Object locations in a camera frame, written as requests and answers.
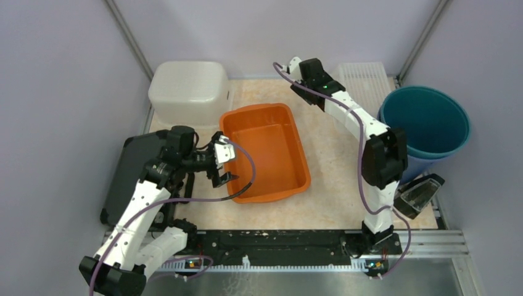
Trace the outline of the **translucent white plastic tub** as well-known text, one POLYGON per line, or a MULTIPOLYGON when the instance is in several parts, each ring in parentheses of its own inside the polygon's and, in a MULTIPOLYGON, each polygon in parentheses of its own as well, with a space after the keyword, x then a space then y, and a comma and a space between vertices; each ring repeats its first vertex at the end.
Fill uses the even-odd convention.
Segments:
POLYGON ((157 67, 148 97, 163 125, 215 128, 232 109, 234 90, 218 62, 168 61, 157 67))

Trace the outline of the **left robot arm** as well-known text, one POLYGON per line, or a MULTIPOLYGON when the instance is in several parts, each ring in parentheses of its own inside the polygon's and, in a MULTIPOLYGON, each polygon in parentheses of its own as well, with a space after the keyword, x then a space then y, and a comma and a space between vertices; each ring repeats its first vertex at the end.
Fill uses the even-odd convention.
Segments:
POLYGON ((143 165, 133 195, 109 238, 95 255, 80 262, 89 295, 141 295, 151 276, 171 256, 194 253, 198 239, 191 234, 193 225, 184 220, 167 226, 147 245, 142 242, 164 205, 197 201, 179 196, 185 177, 204 171, 217 188, 236 178, 229 171, 220 174, 223 165, 233 161, 238 151, 248 156, 221 131, 204 149, 196 147, 194 128, 174 126, 163 133, 162 147, 143 165))

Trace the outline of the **orange plastic tub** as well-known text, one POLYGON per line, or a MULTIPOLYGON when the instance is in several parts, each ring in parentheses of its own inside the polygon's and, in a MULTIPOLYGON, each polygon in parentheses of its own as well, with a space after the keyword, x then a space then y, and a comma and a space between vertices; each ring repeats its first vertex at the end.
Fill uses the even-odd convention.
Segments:
POLYGON ((299 132, 286 104, 255 104, 224 113, 220 130, 239 145, 237 157, 225 164, 238 178, 227 184, 238 204, 276 202, 305 192, 311 184, 299 132))

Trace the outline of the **white perforated basket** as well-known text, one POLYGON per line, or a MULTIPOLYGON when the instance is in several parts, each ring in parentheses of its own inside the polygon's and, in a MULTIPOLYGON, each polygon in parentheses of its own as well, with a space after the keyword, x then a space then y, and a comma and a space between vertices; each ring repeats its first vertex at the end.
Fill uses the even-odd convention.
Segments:
POLYGON ((364 123, 364 136, 381 134, 386 127, 379 123, 377 116, 385 98, 394 90, 393 80, 380 62, 339 64, 332 77, 343 85, 346 95, 334 98, 360 117, 364 123))

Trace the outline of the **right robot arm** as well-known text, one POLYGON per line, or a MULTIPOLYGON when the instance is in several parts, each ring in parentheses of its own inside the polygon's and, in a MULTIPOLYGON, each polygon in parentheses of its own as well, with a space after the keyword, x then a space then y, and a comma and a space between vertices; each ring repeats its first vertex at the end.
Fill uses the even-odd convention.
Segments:
POLYGON ((365 111, 347 88, 324 70, 319 59, 294 57, 281 69, 298 96, 319 107, 357 138, 358 190, 367 212, 360 250, 378 254, 393 237, 394 195, 408 166, 406 133, 365 111))

